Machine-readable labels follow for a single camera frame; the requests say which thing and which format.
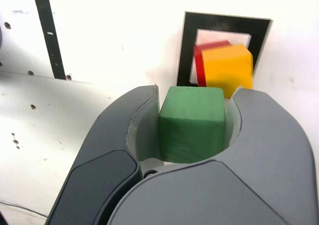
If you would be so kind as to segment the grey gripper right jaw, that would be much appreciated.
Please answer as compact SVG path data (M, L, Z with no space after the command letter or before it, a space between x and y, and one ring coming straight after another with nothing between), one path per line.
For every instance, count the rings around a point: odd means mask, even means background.
M296 119L267 93L238 89L216 156L134 186L111 225L311 225L313 151Z

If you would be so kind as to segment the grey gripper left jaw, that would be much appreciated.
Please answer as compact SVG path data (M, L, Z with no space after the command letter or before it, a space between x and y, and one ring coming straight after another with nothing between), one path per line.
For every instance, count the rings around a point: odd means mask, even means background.
M105 225L121 198L143 179L140 162L162 163L159 89L137 87L95 120L58 194L48 225Z

